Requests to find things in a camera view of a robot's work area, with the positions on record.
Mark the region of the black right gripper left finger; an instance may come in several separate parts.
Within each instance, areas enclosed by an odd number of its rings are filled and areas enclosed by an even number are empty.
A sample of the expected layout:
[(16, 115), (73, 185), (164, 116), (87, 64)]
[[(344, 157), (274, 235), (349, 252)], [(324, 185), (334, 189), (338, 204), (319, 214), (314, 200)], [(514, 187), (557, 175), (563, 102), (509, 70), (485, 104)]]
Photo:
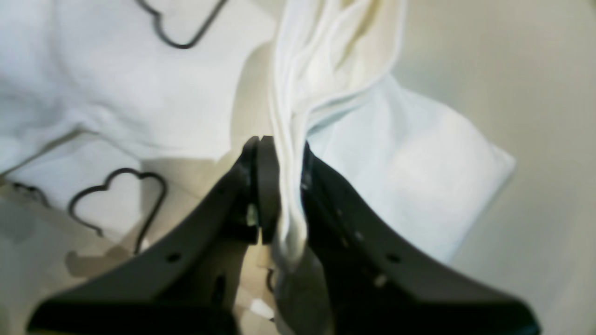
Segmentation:
[(44, 300), (29, 335), (238, 335), (232, 310), (250, 245), (280, 215), (272, 136), (251, 137), (230, 170), (159, 242)]

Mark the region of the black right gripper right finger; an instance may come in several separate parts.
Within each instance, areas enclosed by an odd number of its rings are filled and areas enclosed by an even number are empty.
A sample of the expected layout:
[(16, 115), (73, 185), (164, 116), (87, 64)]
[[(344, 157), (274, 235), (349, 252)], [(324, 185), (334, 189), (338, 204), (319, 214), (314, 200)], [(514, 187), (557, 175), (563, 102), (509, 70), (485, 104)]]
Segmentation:
[(301, 197), (338, 335), (538, 335), (517, 297), (443, 265), (396, 233), (305, 146)]

